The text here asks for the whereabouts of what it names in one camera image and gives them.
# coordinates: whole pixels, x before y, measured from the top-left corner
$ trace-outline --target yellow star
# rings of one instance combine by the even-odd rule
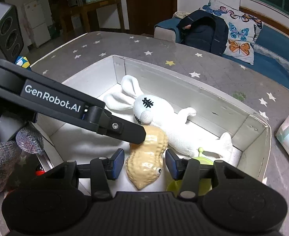
[[[165,64],[166,64],[166,65],[169,65],[169,66],[175,65],[175,63],[174,63],[173,61],[166,61]]]

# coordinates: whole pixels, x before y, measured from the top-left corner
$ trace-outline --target green toy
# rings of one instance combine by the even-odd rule
[[[200,164],[205,164],[205,165],[213,165],[213,161],[209,160],[206,157],[201,157],[203,148],[200,147],[198,148],[198,157],[194,157],[193,159],[196,159],[200,162]],[[166,191],[168,192],[173,192],[175,196],[177,196],[180,188],[182,186],[182,180],[172,180],[168,187],[166,188]],[[199,181],[199,189],[198,189],[198,196],[205,195],[207,192],[209,192],[212,189],[211,186],[211,179],[208,178],[202,178]]]

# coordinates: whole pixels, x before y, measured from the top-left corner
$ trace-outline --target green stain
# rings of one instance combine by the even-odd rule
[[[239,101],[244,101],[246,99],[246,94],[240,91],[235,91],[233,97]]]

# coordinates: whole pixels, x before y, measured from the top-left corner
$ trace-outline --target orange butterfly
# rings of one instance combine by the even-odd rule
[[[235,41],[229,41],[229,49],[232,51],[232,52],[237,52],[239,51],[242,51],[244,53],[245,56],[248,56],[249,55],[249,44],[248,43],[243,43],[241,45],[239,45],[237,42]]]

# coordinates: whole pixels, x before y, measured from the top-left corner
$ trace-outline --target table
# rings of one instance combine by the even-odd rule
[[[118,10],[118,18],[120,23],[121,32],[125,32],[125,25],[124,25],[124,18],[123,18],[123,11],[121,8],[121,0],[96,0],[92,3],[84,4],[82,6],[74,6],[74,7],[65,7],[60,10],[59,18],[61,27],[63,29],[63,33],[67,36],[67,26],[65,22],[65,17],[71,17],[74,15],[80,14],[83,19],[83,27],[86,33],[90,32],[90,22],[88,18],[88,12],[94,11],[96,9],[106,7],[109,5],[117,5]]]
[[[274,137],[289,115],[289,90],[223,57],[178,43],[122,33],[85,34],[38,61],[32,70],[39,74],[47,70],[45,76],[63,82],[87,66],[114,54],[149,62],[189,77],[195,72],[200,75],[194,76],[194,79],[235,98],[242,96],[247,106],[265,113],[272,129],[265,180],[269,187],[281,193],[287,201],[288,214],[281,232],[289,236],[289,156]],[[272,93],[276,100],[269,99],[267,93]],[[266,106],[260,102],[261,98],[267,102]]]

